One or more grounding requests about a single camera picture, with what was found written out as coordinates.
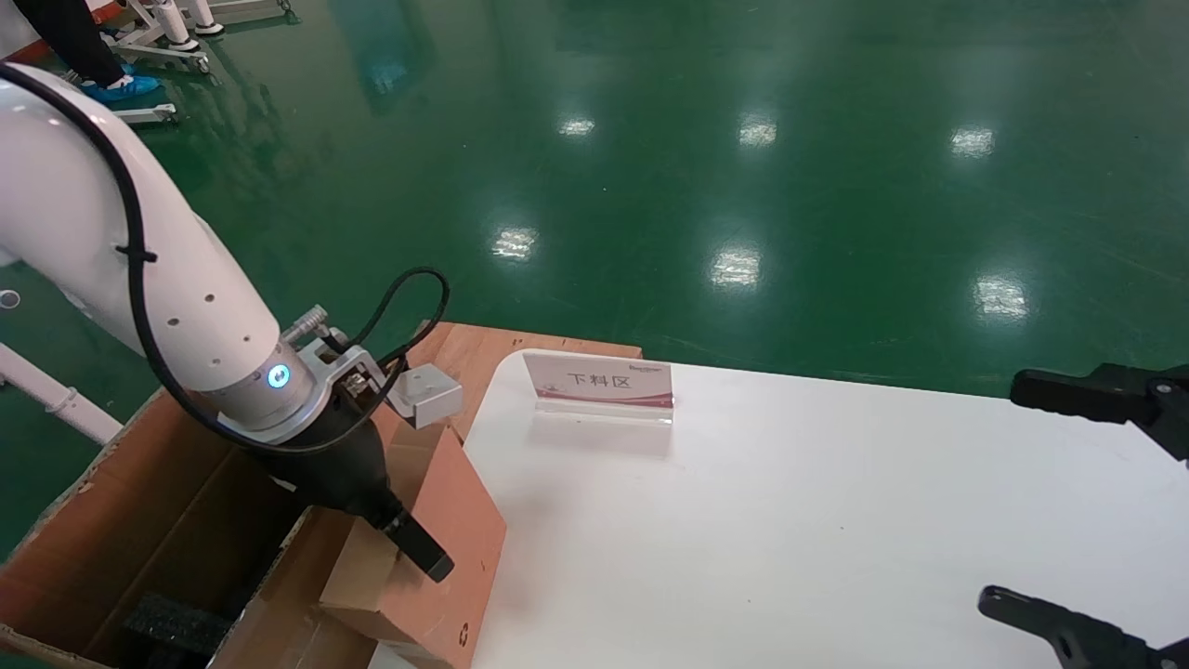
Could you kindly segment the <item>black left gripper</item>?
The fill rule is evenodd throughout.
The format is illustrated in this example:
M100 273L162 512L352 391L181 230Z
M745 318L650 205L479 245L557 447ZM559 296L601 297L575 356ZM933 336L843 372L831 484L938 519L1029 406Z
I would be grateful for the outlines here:
M424 576L441 583L454 560L391 490L384 444L375 421L356 405L326 405L302 433L254 457L312 505L336 509L385 534Z

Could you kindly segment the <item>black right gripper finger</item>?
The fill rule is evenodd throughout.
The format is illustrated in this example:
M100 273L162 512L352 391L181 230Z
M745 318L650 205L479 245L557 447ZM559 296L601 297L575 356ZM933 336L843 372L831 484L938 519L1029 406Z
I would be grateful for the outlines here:
M984 617L1037 636L1052 646L1062 668L1185 668L1188 639L1151 646L1112 623L998 585L981 591Z
M1127 424L1176 461L1188 457L1188 365L1141 370L1101 364L1088 375L1020 370L1008 400L1019 408L1078 416L1092 422Z

